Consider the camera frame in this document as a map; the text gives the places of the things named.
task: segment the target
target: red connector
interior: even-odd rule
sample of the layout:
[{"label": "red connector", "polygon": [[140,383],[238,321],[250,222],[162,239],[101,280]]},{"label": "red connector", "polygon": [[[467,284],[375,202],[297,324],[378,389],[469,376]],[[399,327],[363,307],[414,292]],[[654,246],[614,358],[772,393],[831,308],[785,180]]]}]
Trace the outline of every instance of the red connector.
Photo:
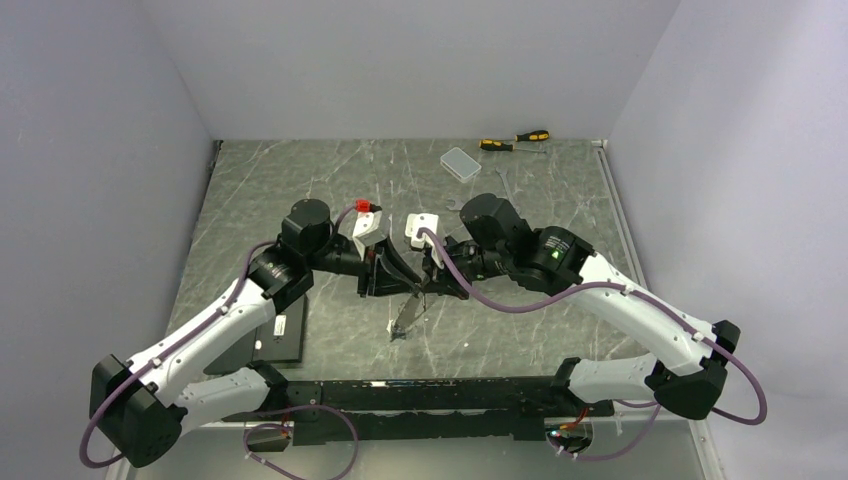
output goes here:
[{"label": "red connector", "polygon": [[371,202],[365,200],[364,198],[359,198],[356,200],[355,209],[357,212],[360,213],[368,213],[371,211]]}]

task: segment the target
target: gray wall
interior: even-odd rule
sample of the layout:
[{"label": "gray wall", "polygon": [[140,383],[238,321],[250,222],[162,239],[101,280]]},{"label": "gray wall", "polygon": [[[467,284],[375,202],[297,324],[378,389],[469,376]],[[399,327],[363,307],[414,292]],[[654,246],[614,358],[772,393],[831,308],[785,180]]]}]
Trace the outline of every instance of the gray wall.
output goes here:
[{"label": "gray wall", "polygon": [[130,0],[4,1],[0,112],[0,476],[102,478],[91,368],[164,333],[212,142]]},{"label": "gray wall", "polygon": [[[743,330],[728,477],[848,477],[848,4],[684,1],[610,137],[656,292]],[[720,402],[753,415],[738,373]]]},{"label": "gray wall", "polygon": [[606,138],[679,0],[145,0],[216,138]]}]

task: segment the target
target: small container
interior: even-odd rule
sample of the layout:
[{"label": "small container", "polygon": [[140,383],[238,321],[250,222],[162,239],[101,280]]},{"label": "small container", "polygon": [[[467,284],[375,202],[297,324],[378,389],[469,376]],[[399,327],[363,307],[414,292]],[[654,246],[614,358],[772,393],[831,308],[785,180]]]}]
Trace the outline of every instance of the small container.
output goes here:
[{"label": "small container", "polygon": [[480,164],[459,147],[453,147],[442,155],[442,166],[462,183],[468,183],[480,173]]}]

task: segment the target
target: screwdriver handle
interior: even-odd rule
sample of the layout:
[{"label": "screwdriver handle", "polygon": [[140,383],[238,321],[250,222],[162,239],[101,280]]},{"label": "screwdriver handle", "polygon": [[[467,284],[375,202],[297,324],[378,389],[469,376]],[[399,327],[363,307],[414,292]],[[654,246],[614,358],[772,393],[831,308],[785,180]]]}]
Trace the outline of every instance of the screwdriver handle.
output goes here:
[{"label": "screwdriver handle", "polygon": [[480,148],[489,152],[511,152],[515,147],[510,143],[484,138],[480,140]]},{"label": "screwdriver handle", "polygon": [[515,136],[516,142],[544,142],[551,138],[551,134],[547,130],[534,130],[528,133],[522,133]]}]

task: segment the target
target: yellow and black screwdriver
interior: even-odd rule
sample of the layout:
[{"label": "yellow and black screwdriver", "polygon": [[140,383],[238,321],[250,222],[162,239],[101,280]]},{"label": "yellow and black screwdriver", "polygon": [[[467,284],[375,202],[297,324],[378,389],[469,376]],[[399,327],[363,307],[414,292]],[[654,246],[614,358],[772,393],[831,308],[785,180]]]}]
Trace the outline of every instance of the yellow and black screwdriver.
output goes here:
[{"label": "yellow and black screwdriver", "polygon": [[[522,133],[520,135],[515,136],[516,142],[544,142],[550,138],[550,134],[547,130],[535,130],[533,132]],[[480,140],[480,148],[489,152],[513,152],[513,151],[522,151],[522,152],[530,152],[530,153],[547,153],[545,150],[532,150],[529,148],[520,148],[516,147],[511,143],[505,143],[500,140],[492,140],[491,138],[484,138]]]}]

